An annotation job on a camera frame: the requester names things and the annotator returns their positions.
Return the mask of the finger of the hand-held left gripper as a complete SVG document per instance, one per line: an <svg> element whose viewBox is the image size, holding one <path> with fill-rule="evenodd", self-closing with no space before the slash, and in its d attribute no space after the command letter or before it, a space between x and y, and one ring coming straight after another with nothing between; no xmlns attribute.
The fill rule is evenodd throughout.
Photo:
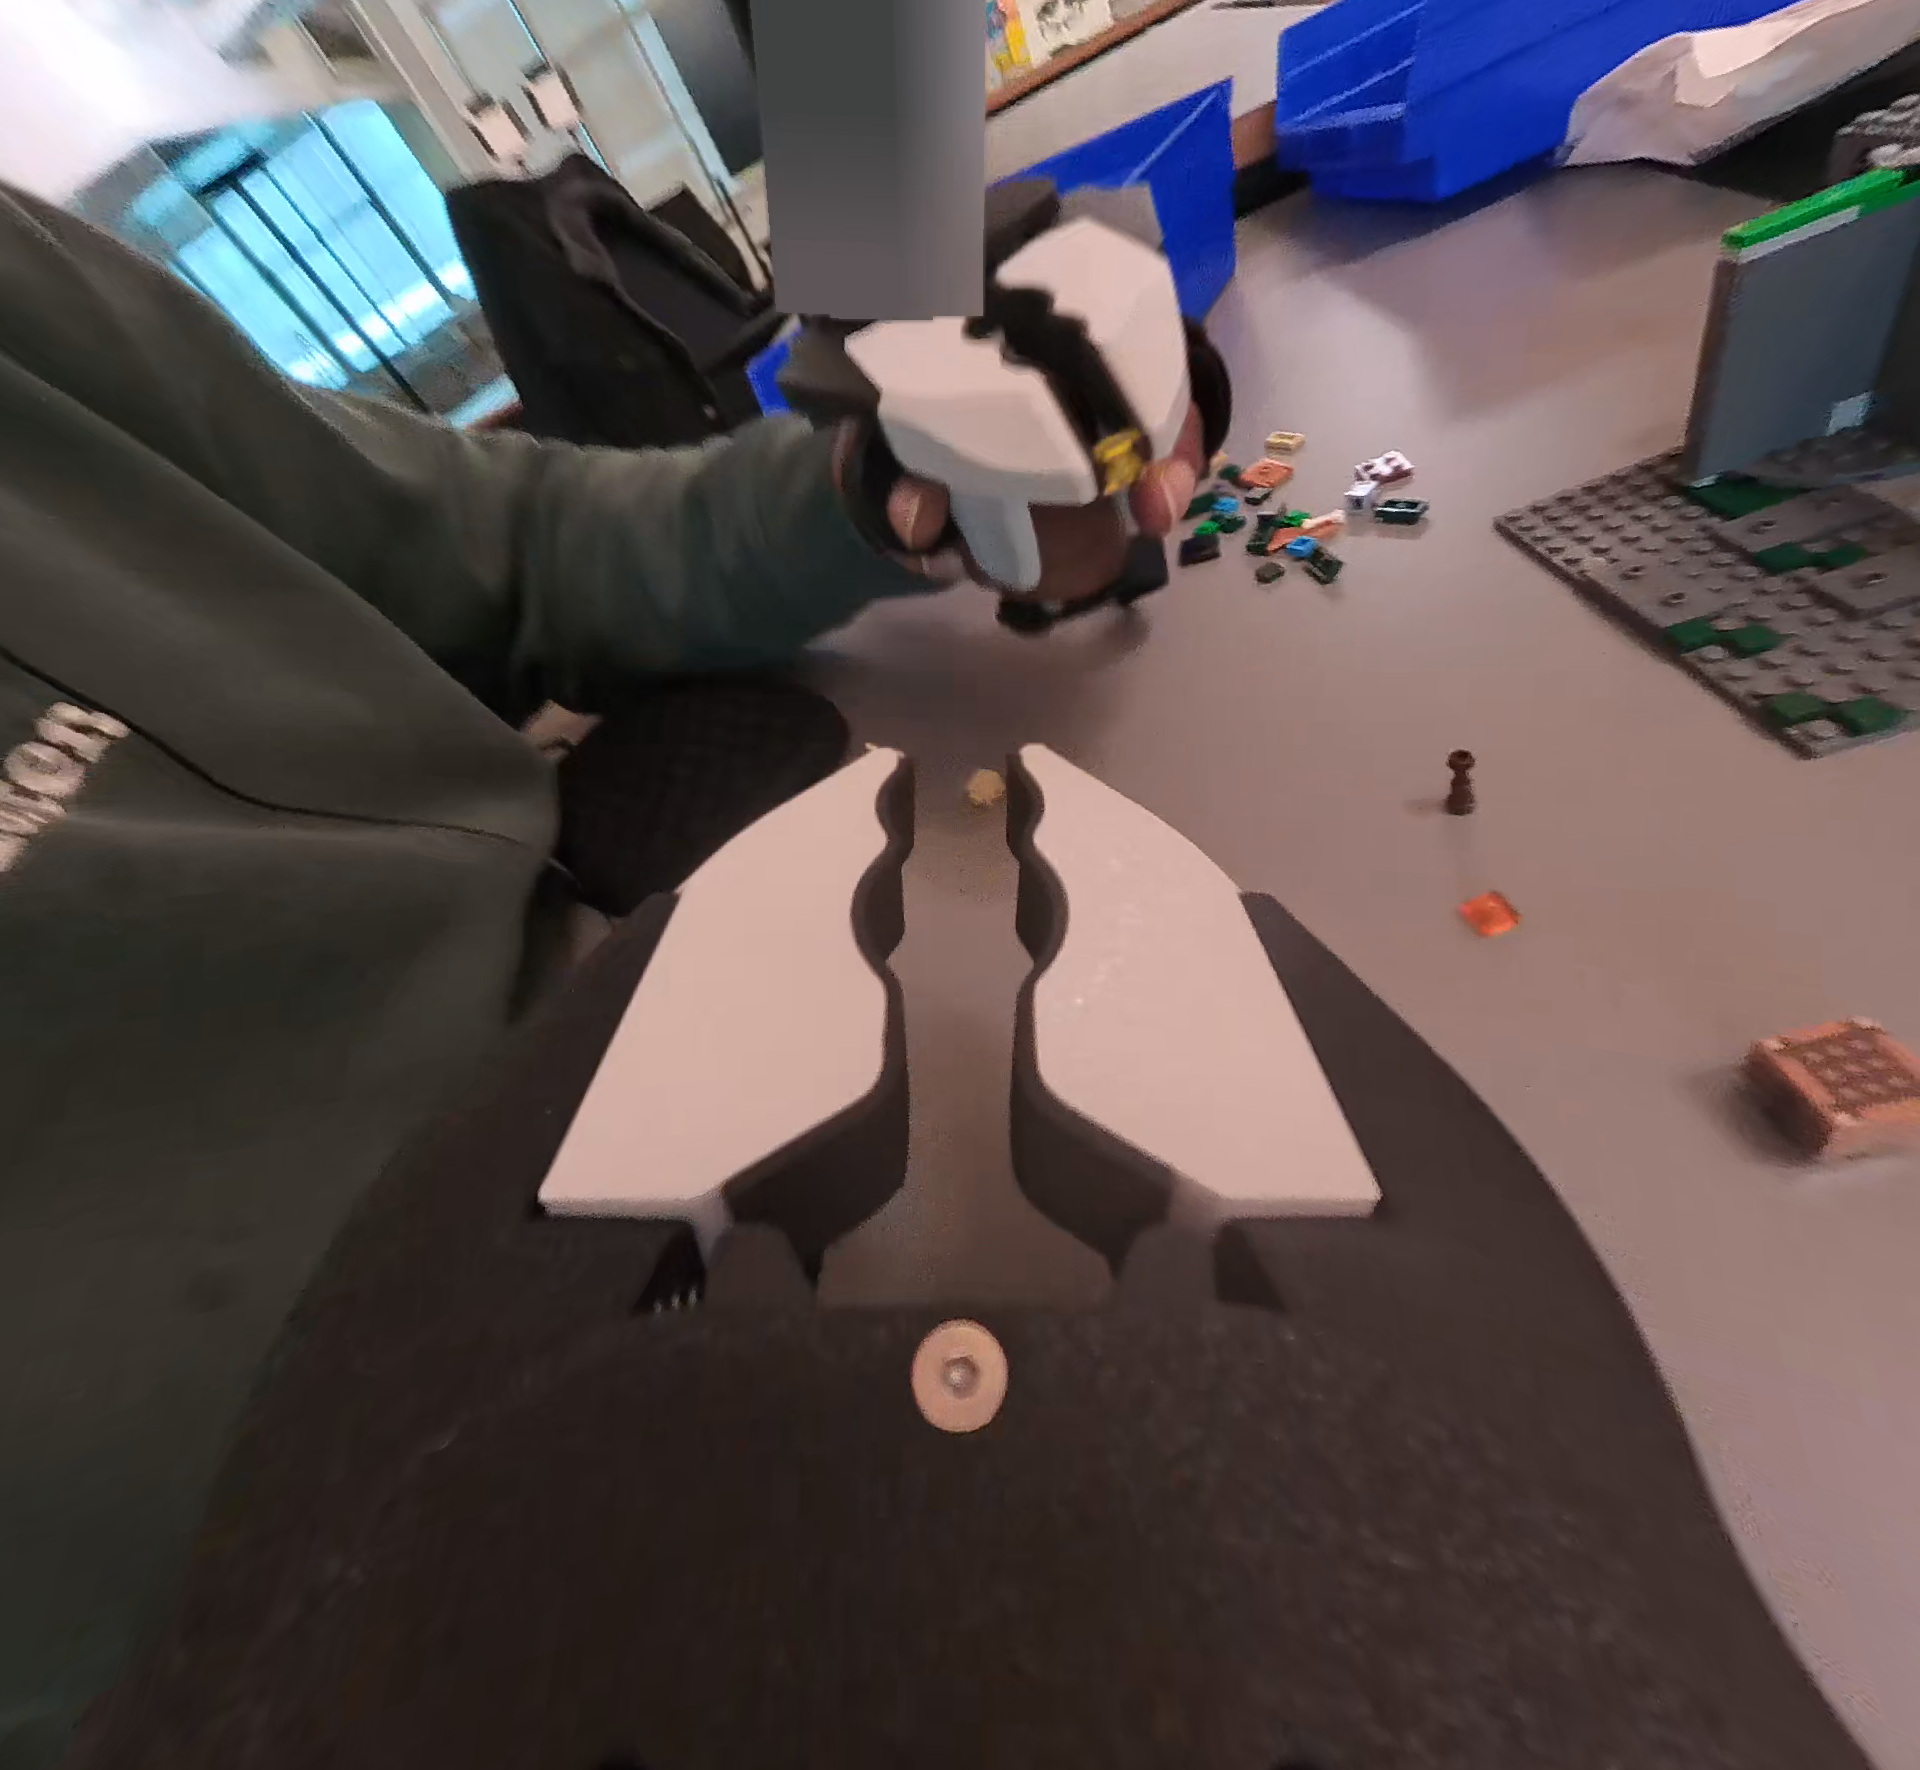
<svg viewBox="0 0 1920 1770"><path fill-rule="evenodd" d="M1129 439L1173 453L1193 415L1193 355L1157 244L1107 216L1064 216L989 270L989 333L1044 382L1094 463Z"/></svg>
<svg viewBox="0 0 1920 1770"><path fill-rule="evenodd" d="M876 423L909 476L959 498L1084 508L1109 496L1054 373L1009 350L1001 329L876 320L847 333L842 350L876 390Z"/></svg>

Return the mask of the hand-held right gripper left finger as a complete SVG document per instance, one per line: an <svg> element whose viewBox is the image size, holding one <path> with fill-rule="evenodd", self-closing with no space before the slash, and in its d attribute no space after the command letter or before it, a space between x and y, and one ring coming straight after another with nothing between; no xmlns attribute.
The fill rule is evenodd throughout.
<svg viewBox="0 0 1920 1770"><path fill-rule="evenodd" d="M706 1262L772 1230L817 1279L904 1182L893 952L912 756L868 745L770 806L673 895L538 1189L549 1222L679 1223Z"/></svg>

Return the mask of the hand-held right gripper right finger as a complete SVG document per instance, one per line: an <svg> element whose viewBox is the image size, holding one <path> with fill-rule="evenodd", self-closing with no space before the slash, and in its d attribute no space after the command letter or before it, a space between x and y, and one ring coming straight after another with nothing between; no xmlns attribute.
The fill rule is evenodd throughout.
<svg viewBox="0 0 1920 1770"><path fill-rule="evenodd" d="M1121 1275L1139 1238L1364 1222L1376 1166L1262 942L1185 831L1028 741L1005 765L1018 1191Z"/></svg>

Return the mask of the pile of small toy bricks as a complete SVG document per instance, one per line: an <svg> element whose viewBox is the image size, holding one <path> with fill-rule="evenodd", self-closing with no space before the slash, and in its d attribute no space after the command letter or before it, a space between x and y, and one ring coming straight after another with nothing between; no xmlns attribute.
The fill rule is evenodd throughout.
<svg viewBox="0 0 1920 1770"><path fill-rule="evenodd" d="M1376 452L1341 484L1304 468L1304 439L1274 428L1250 463L1217 453L1187 498L1173 567L1245 561L1256 585L1285 577L1333 591L1354 544L1424 535L1431 502L1404 452Z"/></svg>

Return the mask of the person's left forearm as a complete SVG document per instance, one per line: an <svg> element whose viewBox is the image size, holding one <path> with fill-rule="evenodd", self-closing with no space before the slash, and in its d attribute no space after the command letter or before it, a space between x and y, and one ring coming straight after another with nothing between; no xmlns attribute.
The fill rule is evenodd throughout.
<svg viewBox="0 0 1920 1770"><path fill-rule="evenodd" d="M952 571L949 496L847 423L607 452L298 400L325 476L307 554L493 704L792 663Z"/></svg>

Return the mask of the person's left hand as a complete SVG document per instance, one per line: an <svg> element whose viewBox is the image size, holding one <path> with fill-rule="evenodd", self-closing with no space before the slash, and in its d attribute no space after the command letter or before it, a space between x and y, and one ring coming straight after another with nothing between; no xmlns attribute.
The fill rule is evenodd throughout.
<svg viewBox="0 0 1920 1770"><path fill-rule="evenodd" d="M1022 597L1068 607L1107 595L1124 567L1133 535L1163 540L1178 528L1209 463L1209 423L1193 406L1165 453L1147 463L1139 484L1119 498L1103 496L1084 508L1031 508L1040 544L1040 581ZM856 528L896 558L909 577L949 585L959 577L1005 595L989 581L949 516L949 491L912 478L863 423L832 425L832 478L856 516Z"/></svg>

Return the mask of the black jacket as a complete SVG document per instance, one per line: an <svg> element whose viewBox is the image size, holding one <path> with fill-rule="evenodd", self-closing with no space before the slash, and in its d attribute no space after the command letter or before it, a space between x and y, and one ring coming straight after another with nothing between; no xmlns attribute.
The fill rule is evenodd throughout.
<svg viewBox="0 0 1920 1770"><path fill-rule="evenodd" d="M658 452L761 416L747 360L781 329L770 291L586 150L538 177L464 178L446 222L525 433Z"/></svg>

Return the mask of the black mesh office chair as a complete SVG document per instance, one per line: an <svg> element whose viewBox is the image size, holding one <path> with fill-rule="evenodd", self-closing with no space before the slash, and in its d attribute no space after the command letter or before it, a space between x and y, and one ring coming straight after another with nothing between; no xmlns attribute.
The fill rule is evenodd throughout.
<svg viewBox="0 0 1920 1770"><path fill-rule="evenodd" d="M785 676L652 683L561 756L555 865L589 911L628 916L847 752L847 715Z"/></svg>

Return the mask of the person's green sweatshirt torso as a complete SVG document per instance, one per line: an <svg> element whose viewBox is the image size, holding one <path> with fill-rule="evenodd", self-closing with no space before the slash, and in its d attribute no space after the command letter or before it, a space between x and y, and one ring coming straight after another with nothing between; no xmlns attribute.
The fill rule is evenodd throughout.
<svg viewBox="0 0 1920 1770"><path fill-rule="evenodd" d="M5 1766L113 1681L333 1231L563 935L525 722L636 460L277 378L5 186Z"/></svg>

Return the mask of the brown studded brick block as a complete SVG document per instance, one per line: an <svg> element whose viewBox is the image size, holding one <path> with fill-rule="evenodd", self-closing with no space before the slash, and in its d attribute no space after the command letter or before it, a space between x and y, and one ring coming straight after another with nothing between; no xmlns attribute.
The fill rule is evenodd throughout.
<svg viewBox="0 0 1920 1770"><path fill-rule="evenodd" d="M1745 1077L1805 1159L1874 1159L1920 1144L1920 1055L1867 1015L1762 1035Z"/></svg>

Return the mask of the white crumpled paper bag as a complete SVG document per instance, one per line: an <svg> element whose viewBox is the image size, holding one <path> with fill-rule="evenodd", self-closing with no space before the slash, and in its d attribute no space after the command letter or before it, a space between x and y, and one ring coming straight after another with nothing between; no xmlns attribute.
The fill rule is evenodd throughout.
<svg viewBox="0 0 1920 1770"><path fill-rule="evenodd" d="M1559 167L1699 167L1910 48L1920 0L1798 0L1749 24L1671 32L1596 76Z"/></svg>

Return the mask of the grey green brick model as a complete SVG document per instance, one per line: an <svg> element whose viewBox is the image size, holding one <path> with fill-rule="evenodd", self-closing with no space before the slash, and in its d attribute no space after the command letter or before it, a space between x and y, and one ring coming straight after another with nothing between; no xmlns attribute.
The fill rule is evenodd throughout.
<svg viewBox="0 0 1920 1770"><path fill-rule="evenodd" d="M1920 723L1920 98L1720 240L1684 444L1499 535L1805 756Z"/></svg>

